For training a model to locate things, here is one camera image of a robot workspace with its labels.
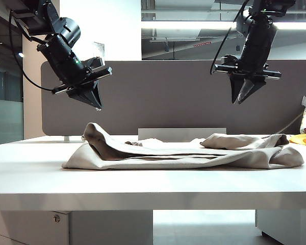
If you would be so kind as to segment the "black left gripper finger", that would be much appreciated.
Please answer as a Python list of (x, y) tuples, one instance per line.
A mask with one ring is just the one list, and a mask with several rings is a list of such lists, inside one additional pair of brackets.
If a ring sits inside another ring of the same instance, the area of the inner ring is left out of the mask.
[(101, 111), (103, 106), (99, 95), (98, 81), (93, 83), (91, 94), (93, 107), (96, 108), (97, 111)]
[(96, 85), (94, 83), (67, 91), (71, 99), (80, 101), (96, 108)]

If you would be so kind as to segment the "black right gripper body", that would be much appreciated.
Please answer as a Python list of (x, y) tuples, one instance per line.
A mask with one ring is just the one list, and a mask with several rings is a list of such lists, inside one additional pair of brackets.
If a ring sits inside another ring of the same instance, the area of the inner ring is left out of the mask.
[(265, 79), (280, 79), (282, 73), (268, 69), (269, 64), (265, 63), (260, 71), (245, 71), (239, 68), (238, 65), (213, 65), (213, 72), (226, 73), (230, 81), (243, 82), (246, 78), (265, 78)]

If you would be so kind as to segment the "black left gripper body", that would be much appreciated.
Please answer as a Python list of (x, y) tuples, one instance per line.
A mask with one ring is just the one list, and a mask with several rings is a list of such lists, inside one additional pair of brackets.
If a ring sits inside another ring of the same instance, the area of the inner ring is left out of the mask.
[(52, 94), (67, 93), (71, 89), (84, 87), (112, 74), (112, 68), (109, 66), (98, 68), (98, 71), (94, 72), (83, 66), (57, 66), (54, 71), (63, 84), (55, 87)]

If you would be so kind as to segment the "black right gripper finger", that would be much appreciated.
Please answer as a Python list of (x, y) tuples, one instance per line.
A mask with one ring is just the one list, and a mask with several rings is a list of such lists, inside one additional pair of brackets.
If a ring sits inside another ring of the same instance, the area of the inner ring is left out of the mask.
[(232, 103), (234, 104), (235, 101), (238, 100), (238, 103), (241, 104), (241, 102), (239, 102), (239, 94), (245, 80), (243, 77), (239, 77), (236, 75), (230, 75), (229, 79), (231, 83)]
[(250, 95), (252, 95), (253, 93), (255, 93), (257, 90), (259, 90), (265, 85), (266, 82), (263, 79), (261, 80), (245, 79), (243, 86), (238, 95), (238, 104), (244, 102)]

